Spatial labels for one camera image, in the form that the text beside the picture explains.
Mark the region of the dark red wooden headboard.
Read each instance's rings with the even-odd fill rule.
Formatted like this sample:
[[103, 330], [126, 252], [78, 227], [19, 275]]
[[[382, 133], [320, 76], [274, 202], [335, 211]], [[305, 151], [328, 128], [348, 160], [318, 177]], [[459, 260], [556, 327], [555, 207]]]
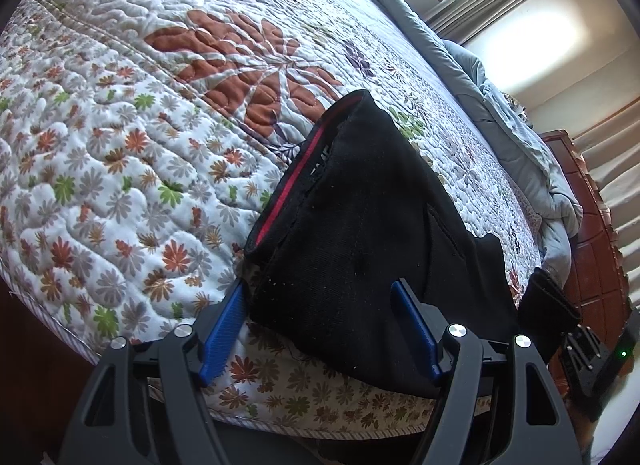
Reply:
[[582, 226], [572, 244], [572, 269], [564, 286], [568, 300], [608, 347], [613, 347], [629, 317], [628, 280], [617, 247], [611, 212], [586, 162], [564, 129], [543, 133], [582, 205]]

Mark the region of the floral quilted bedspread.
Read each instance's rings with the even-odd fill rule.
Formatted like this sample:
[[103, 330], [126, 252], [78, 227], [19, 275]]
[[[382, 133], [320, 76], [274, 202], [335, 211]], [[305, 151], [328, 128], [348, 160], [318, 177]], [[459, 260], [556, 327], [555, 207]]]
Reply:
[[462, 100], [468, 54], [403, 0], [22, 0], [1, 34], [1, 279], [51, 367], [32, 402], [70, 411], [115, 337], [166, 336], [224, 297], [288, 163], [367, 90], [504, 260], [453, 289], [512, 336], [541, 258], [497, 141]]

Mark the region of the black pants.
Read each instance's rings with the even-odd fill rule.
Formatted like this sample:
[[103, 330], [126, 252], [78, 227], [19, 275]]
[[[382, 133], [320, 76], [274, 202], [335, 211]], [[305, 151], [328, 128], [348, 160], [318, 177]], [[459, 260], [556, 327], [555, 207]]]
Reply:
[[250, 318], [303, 355], [364, 384], [431, 398], [392, 310], [418, 300], [476, 336], [518, 332], [499, 240], [475, 237], [439, 179], [369, 92], [324, 113], [244, 248]]

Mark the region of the grey-blue comforter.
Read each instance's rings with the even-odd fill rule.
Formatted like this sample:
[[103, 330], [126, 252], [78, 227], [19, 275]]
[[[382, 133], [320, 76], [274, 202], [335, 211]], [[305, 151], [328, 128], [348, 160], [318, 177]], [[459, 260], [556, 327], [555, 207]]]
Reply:
[[404, 0], [375, 0], [435, 71], [471, 118], [501, 166], [541, 217], [542, 269], [564, 285], [572, 268], [570, 239], [582, 225], [582, 205], [560, 163], [489, 81], [480, 58], [443, 40]]

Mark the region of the beige striped curtain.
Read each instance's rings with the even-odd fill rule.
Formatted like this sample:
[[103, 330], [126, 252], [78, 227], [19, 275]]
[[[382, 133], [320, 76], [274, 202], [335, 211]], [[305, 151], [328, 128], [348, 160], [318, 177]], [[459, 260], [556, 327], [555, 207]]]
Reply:
[[639, 308], [639, 99], [579, 134], [575, 147], [608, 207], [631, 305]]

